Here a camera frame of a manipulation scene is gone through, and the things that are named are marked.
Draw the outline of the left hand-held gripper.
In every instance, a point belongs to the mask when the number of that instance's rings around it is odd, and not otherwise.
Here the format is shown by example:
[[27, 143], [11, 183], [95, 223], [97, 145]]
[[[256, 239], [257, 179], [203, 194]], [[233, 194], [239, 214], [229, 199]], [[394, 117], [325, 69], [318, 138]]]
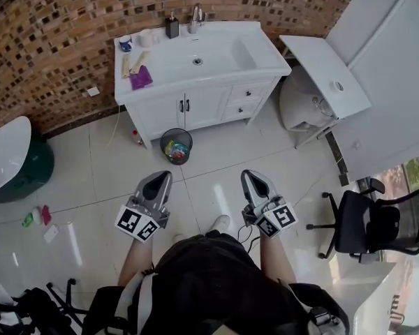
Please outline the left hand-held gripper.
[[172, 173], [155, 172], [138, 184], [134, 195], [119, 209], [115, 227], [132, 238], [145, 243], [160, 228], [165, 228], [170, 216], [166, 208]]

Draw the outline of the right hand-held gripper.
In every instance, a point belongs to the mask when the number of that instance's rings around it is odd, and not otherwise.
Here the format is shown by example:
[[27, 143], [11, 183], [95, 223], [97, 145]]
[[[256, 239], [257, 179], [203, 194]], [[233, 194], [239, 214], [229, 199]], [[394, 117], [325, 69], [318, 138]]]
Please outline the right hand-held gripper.
[[242, 211], [246, 225], [255, 225], [268, 239], [280, 235], [297, 223], [291, 203], [286, 202], [270, 179], [253, 171], [243, 170], [240, 176], [248, 205]]

